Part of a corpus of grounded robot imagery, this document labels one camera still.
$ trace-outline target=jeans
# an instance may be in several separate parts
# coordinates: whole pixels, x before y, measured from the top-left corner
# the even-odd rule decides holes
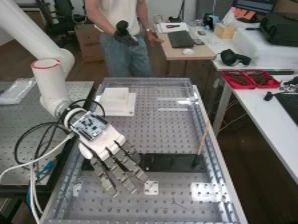
[[[102,33],[100,42],[111,77],[129,77],[131,71],[136,77],[152,76],[147,43],[141,35],[136,35],[136,38],[139,46],[128,47],[113,36]]]

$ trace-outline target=perforated metal plate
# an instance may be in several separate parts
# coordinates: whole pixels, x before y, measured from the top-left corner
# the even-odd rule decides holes
[[[6,90],[10,88],[11,84],[12,83],[2,82],[0,89]],[[71,98],[74,100],[86,99],[91,92],[92,86],[94,82],[68,82],[67,88]],[[14,148],[23,133],[35,125],[50,121],[55,121],[55,118],[40,105],[40,91],[38,86],[35,86],[30,91],[19,105],[0,105],[0,172],[3,172],[11,166],[18,165],[14,159]],[[19,158],[22,162],[27,162],[32,159],[44,130],[40,129],[39,132],[35,132],[32,135],[30,135],[28,138],[26,138],[26,141],[22,143],[19,149]],[[54,139],[54,144],[51,146],[52,148],[63,140],[66,135],[58,131],[56,136],[58,137]],[[54,159],[55,155],[50,156],[40,163],[40,167],[43,167],[48,161]],[[42,185],[47,184],[48,178],[50,176],[43,179],[40,183]],[[20,168],[7,173],[2,184],[28,185],[28,180],[30,171]]]
[[[99,94],[107,87],[128,87],[137,93],[135,117],[107,119],[140,152],[197,153],[205,122],[189,79],[108,79]],[[117,184],[119,195],[111,198],[94,172],[82,171],[83,158],[75,148],[47,223],[237,223],[211,136],[204,159],[205,173],[148,173],[159,181],[159,195],[145,195],[132,178],[137,192],[129,194]],[[78,180],[83,186],[74,197]],[[199,184],[193,191],[192,184]]]

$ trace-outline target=chair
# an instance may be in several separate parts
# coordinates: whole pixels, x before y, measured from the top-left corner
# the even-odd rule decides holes
[[[51,12],[44,0],[36,0],[36,3],[40,6],[42,13],[47,20],[46,32],[52,37],[62,36],[58,45],[64,47],[70,43],[78,44],[75,27],[76,23],[86,21],[86,15],[74,13],[75,8],[71,0],[55,0],[55,17],[52,16],[54,12]]]

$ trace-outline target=person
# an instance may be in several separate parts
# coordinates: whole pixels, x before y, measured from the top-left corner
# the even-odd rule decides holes
[[[86,8],[88,18],[103,32],[100,42],[109,76],[128,77],[132,70],[135,76],[149,77],[152,67],[139,19],[149,42],[161,43],[163,40],[149,29],[147,0],[87,0]],[[128,35],[121,36],[116,27],[124,21]]]

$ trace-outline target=red tray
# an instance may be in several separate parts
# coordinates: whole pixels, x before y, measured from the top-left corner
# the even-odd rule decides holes
[[[233,89],[256,89],[256,83],[244,71],[223,71],[221,75]]]
[[[256,87],[260,89],[276,89],[281,87],[281,82],[278,82],[273,76],[262,70],[247,70],[244,71],[247,76],[254,81]]]

